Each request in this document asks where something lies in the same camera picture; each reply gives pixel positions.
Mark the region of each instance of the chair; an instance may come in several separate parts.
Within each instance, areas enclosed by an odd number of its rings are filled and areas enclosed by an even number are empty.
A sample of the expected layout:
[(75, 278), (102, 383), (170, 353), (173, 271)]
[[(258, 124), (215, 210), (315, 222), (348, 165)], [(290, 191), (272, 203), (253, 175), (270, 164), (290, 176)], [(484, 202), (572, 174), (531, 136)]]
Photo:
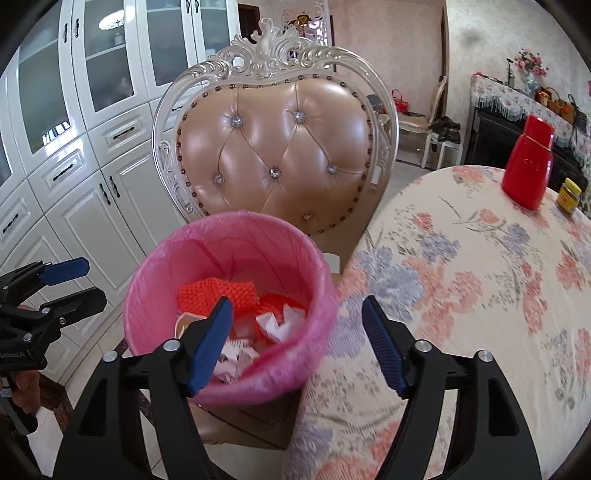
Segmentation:
[[(282, 33), (268, 18), (259, 26), (255, 44), (237, 35), (171, 84), (152, 131), (158, 173), (187, 222), (239, 209), (274, 215), (337, 255), (342, 271), (390, 178), (398, 148), (394, 105), (371, 66), (354, 53), (300, 38), (293, 27)], [(176, 102), (199, 85), (205, 86), (165, 131)], [(366, 97), (371, 93), (384, 101), (388, 132)], [(212, 424), (222, 419), (256, 436), (257, 446), (265, 446), (263, 439), (285, 448), (297, 402), (296, 394), (273, 408), (207, 413), (215, 417)], [(194, 416), (201, 429), (204, 411)], [(276, 419), (272, 427), (253, 425), (270, 417)], [(205, 441), (252, 444), (215, 426), (207, 431)]]
[(427, 162), (427, 155), (431, 144), (431, 131), (429, 130), (429, 125), (435, 121), (435, 116), (437, 115), (437, 106), (439, 105), (439, 101), (441, 100), (441, 96), (443, 95), (446, 85), (447, 77), (444, 76), (441, 81), (439, 81), (437, 89), (433, 92), (433, 96), (431, 98), (431, 111), (428, 117), (401, 115), (398, 119), (401, 130), (411, 132), (413, 134), (427, 136), (421, 168), (425, 168), (425, 163)]

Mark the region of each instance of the yellow jar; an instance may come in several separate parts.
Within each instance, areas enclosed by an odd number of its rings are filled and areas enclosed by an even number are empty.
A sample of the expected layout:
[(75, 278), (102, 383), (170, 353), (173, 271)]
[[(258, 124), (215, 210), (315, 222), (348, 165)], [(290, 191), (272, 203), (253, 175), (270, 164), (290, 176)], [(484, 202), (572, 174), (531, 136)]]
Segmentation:
[(571, 179), (565, 179), (564, 183), (560, 187), (558, 198), (556, 203), (562, 208), (563, 211), (572, 215), (575, 209), (579, 206), (581, 199), (581, 188), (573, 182)]

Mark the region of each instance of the red bottle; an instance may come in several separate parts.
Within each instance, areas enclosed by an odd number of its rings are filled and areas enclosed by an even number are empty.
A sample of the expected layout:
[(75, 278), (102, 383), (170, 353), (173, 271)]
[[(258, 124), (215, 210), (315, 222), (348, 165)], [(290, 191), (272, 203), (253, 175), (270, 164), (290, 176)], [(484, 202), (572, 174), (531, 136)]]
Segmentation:
[(528, 210), (540, 207), (552, 170), (554, 127), (530, 115), (513, 147), (501, 187)]

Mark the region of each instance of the door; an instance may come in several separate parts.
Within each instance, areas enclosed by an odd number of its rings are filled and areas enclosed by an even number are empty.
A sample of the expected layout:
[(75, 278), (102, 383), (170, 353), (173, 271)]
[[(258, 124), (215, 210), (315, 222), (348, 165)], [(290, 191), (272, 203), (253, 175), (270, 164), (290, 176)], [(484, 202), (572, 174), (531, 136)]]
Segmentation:
[(136, 0), (139, 49), (150, 100), (197, 63), (190, 3)]
[(59, 0), (41, 17), (8, 69), (10, 116), (27, 174), (85, 131), (70, 50), (72, 1)]
[(8, 72), (0, 77), (0, 205), (25, 179), (8, 116), (7, 78)]
[(227, 47), (240, 33), (238, 3), (233, 0), (190, 0), (199, 61)]
[(148, 101), (135, 0), (75, 0), (72, 58), (87, 130)]
[(57, 202), (47, 212), (47, 219), (70, 256), (85, 257), (90, 262), (89, 280), (105, 292), (112, 305), (119, 305), (145, 255), (101, 172)]
[[(70, 259), (71, 256), (61, 244), (47, 219), (42, 218), (12, 251), (6, 260), (5, 267), (12, 271), (32, 262), (42, 261), (56, 264)], [(81, 277), (52, 287), (43, 287), (40, 291), (33, 294), (29, 298), (29, 301), (36, 309), (39, 309), (42, 304), (48, 301), (59, 299), (66, 295), (91, 288), (92, 286), (88, 278)], [(112, 311), (113, 305), (108, 303), (102, 313), (62, 329), (62, 333), (78, 346), (84, 346), (86, 341)]]
[(115, 203), (144, 253), (186, 225), (156, 172), (151, 141), (102, 169)]

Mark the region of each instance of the glass cabinet door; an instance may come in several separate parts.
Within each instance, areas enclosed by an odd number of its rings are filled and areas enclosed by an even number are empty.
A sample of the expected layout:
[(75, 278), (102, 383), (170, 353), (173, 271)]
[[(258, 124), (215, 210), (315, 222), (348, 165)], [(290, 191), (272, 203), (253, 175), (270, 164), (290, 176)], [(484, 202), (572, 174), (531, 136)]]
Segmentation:
[(203, 61), (227, 47), (240, 32), (238, 5), (232, 0), (200, 0), (195, 10), (197, 52)]
[(76, 0), (72, 55), (86, 126), (147, 101), (134, 0)]
[(197, 63), (191, 5), (186, 0), (137, 0), (139, 48), (150, 99)]
[(41, 17), (22, 42), (18, 66), (8, 79), (14, 134), (27, 173), (84, 131), (76, 91), (71, 88), (66, 27), (71, 13), (71, 6), (59, 0)]
[[(11, 60), (9, 67), (15, 63), (16, 57)], [(0, 205), (25, 179), (8, 115), (8, 75), (9, 69), (0, 77)]]

